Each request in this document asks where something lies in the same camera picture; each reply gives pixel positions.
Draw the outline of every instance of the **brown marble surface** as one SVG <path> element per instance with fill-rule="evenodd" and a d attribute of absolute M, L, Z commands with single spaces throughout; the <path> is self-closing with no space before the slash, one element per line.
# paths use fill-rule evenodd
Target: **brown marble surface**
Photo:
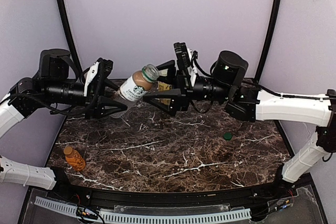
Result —
<path fill-rule="evenodd" d="M 230 141 L 223 138 L 226 132 L 233 135 Z M 86 160 L 82 172 L 66 163 L 67 145 Z M 240 122 L 219 105 L 173 118 L 140 101 L 120 119 L 68 118 L 47 166 L 65 168 L 74 185 L 163 193 L 268 183 L 288 159 L 273 121 Z"/>

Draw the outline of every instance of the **bottle label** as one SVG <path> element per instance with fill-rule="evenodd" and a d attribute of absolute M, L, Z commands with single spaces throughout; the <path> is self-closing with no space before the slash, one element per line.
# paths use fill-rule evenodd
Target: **bottle label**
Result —
<path fill-rule="evenodd" d="M 142 86 L 138 86 L 133 81 L 133 77 L 127 79 L 120 87 L 120 93 L 129 101 L 139 101 L 146 93 Z"/>

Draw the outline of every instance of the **small plastic bottle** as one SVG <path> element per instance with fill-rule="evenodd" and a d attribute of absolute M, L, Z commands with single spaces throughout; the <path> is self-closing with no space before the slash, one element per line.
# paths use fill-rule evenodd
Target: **small plastic bottle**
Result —
<path fill-rule="evenodd" d="M 74 150 L 71 146 L 64 148 L 63 153 L 65 154 L 65 159 L 75 169 L 76 171 L 81 171 L 85 168 L 85 160 L 82 156 Z"/>
<path fill-rule="evenodd" d="M 113 97 L 115 101 L 125 104 L 128 107 L 127 110 L 112 114 L 111 117 L 120 118 L 129 111 L 152 88 L 159 76 L 158 69 L 152 64 L 135 72 L 120 86 Z"/>

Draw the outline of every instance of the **black pole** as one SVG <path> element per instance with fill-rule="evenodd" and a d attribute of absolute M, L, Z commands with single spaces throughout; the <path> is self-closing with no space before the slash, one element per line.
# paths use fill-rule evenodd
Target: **black pole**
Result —
<path fill-rule="evenodd" d="M 280 6 L 280 0 L 273 0 L 271 17 L 269 19 L 269 24 L 268 24 L 268 29 L 267 29 L 267 33 L 266 33 L 265 42 L 264 42 L 264 47 L 263 47 L 263 51 L 262 51 L 261 56 L 260 56 L 257 72 L 256 72 L 256 75 L 254 77 L 254 80 L 257 81 L 257 82 L 260 81 L 260 77 L 261 77 L 261 74 L 263 73 L 263 69 L 264 69 L 264 66 L 265 66 L 265 63 L 266 63 L 266 58 L 267 58 L 267 55 L 268 55 L 269 47 L 271 45 L 275 24 L 277 22 L 279 6 Z"/>
<path fill-rule="evenodd" d="M 66 9 L 65 9 L 64 0 L 57 0 L 57 5 L 58 5 L 59 15 L 61 17 L 65 37 L 66 37 L 66 40 L 67 40 L 67 43 L 68 43 L 68 46 L 69 46 L 69 50 L 70 50 L 70 53 L 71 53 L 71 56 L 72 56 L 72 60 L 73 60 L 74 64 L 76 65 L 76 68 L 78 69 L 79 74 L 81 75 L 83 73 L 83 69 L 82 69 L 82 67 L 80 65 L 80 62 L 79 62 L 78 54 L 77 54 L 76 47 L 75 47 L 74 38 L 72 37 L 67 12 L 66 12 Z"/>

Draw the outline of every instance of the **green bottle lid on table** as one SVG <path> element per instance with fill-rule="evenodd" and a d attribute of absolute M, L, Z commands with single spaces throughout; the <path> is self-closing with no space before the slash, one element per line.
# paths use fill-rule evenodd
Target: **green bottle lid on table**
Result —
<path fill-rule="evenodd" d="M 232 134 L 229 132 L 226 132 L 223 137 L 226 141 L 230 141 L 232 138 Z"/>

